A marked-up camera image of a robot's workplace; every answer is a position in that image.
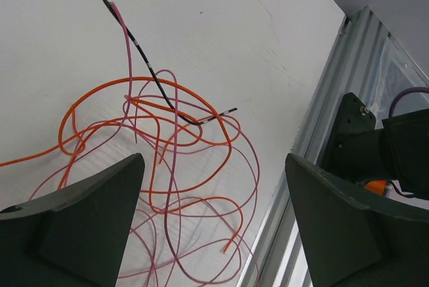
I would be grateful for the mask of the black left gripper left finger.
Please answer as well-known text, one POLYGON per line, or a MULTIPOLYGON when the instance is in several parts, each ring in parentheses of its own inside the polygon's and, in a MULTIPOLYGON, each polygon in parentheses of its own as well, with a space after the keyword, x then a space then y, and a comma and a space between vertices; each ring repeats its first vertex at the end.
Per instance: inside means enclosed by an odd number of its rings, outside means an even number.
POLYGON ((114 286, 141 190, 133 154, 1 211, 2 286, 114 286))

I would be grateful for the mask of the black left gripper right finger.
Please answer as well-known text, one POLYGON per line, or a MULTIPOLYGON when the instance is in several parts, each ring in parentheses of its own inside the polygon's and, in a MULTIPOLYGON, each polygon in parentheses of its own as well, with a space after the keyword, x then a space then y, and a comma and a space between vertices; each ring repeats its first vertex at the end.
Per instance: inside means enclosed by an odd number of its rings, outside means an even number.
POLYGON ((314 286, 427 286, 428 211, 288 154, 286 179, 314 286))

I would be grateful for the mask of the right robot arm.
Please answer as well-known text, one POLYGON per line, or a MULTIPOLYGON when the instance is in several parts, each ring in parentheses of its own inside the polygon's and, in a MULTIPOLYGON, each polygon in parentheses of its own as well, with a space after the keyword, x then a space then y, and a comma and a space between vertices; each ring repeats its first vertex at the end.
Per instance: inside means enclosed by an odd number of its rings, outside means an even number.
POLYGON ((397 180, 411 197, 428 199, 428 110, 382 121, 372 113, 340 109, 334 121, 322 169, 355 184, 397 180))

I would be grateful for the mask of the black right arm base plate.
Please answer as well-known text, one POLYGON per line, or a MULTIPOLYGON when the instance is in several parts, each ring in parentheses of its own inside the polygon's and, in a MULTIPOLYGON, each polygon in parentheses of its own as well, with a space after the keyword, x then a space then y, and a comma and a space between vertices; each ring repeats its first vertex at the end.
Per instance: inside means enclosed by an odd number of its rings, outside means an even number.
POLYGON ((376 129, 375 115, 354 94, 345 94, 339 105, 329 136, 326 153, 384 154, 388 149, 383 129, 376 129))

